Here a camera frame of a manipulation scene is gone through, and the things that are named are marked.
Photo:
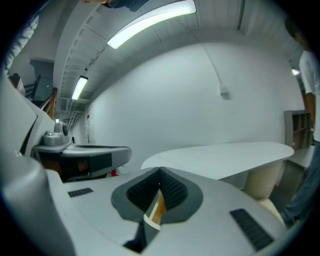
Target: ceiling panel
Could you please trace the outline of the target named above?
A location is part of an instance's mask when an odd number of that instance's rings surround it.
[[[79,76],[86,74],[89,80],[80,98],[89,99],[111,73],[143,48],[181,33],[201,29],[236,30],[240,21],[240,32],[252,38],[263,36],[271,40],[281,49],[292,67],[299,67],[302,49],[285,30],[286,14],[270,1],[264,0],[245,0],[242,19],[243,0],[195,0],[196,13],[155,24],[130,38],[118,49],[107,44],[112,36],[142,14],[176,1],[150,0],[137,12],[127,8],[111,10],[104,6],[93,11],[70,46],[63,71],[61,96],[70,98]]]

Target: ceiling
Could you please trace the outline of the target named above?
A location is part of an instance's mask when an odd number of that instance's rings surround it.
[[[194,0],[196,13],[155,24],[118,49],[107,44],[131,21],[173,2],[176,0],[150,0],[136,13],[127,8],[111,10],[79,2],[64,27],[57,48],[53,86],[58,88],[58,97],[70,99],[79,76],[88,69],[89,80],[80,98],[89,100],[102,81],[133,54],[174,35],[208,28],[238,30],[248,37],[263,36],[281,49],[293,68],[299,67],[303,50],[285,30],[285,13],[265,0]],[[57,111],[70,111],[63,100],[60,104]]]

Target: wall-mounted fixture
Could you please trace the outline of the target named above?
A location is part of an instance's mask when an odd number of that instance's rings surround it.
[[[123,29],[116,33],[107,44],[112,48],[117,49],[125,41],[154,24],[171,19],[173,17],[194,14],[195,12],[196,5],[194,0],[184,0],[162,6],[158,9],[143,14],[139,18],[126,25]]]
[[[300,71],[293,68],[293,69],[292,69],[292,74],[293,74],[294,76],[297,76],[297,75],[300,74]]]
[[[74,92],[72,95],[73,100],[77,100],[79,98],[80,93],[82,92],[83,88],[85,87],[86,83],[88,82],[88,77],[80,75],[78,82],[74,88]]]

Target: gray cabinet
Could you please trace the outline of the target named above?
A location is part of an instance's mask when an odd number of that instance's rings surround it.
[[[284,121],[285,144],[292,147],[295,153],[285,161],[278,188],[283,195],[292,199],[303,181],[313,152],[313,122],[308,110],[287,110],[284,112]]]

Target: white desk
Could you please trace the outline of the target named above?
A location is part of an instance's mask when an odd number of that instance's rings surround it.
[[[282,160],[294,150],[275,142],[246,142],[174,149],[151,156],[141,169],[169,167],[234,185],[255,199],[269,198]]]
[[[214,180],[288,159],[294,150],[275,142],[246,142],[174,149],[151,156],[141,169],[170,167]]]

